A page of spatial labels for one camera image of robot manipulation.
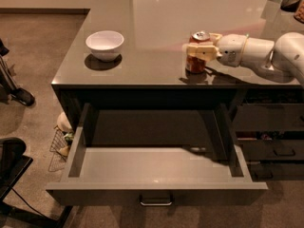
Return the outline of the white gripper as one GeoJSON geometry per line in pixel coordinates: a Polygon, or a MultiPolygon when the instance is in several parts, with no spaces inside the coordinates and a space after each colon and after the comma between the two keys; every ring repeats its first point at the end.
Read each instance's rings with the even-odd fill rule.
{"type": "Polygon", "coordinates": [[[217,44],[217,47],[189,44],[186,48],[187,55],[206,62],[218,59],[221,64],[229,67],[240,65],[247,41],[245,35],[228,34],[222,37],[219,33],[211,33],[210,40],[217,44]]]}

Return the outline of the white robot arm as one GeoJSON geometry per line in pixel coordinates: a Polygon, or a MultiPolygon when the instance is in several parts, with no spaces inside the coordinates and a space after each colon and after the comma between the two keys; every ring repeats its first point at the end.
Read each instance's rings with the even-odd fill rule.
{"type": "Polygon", "coordinates": [[[246,67],[273,81],[296,78],[304,86],[304,35],[288,32],[275,42],[248,35],[196,32],[184,46],[189,59],[207,63],[217,60],[227,67],[246,67]]]}

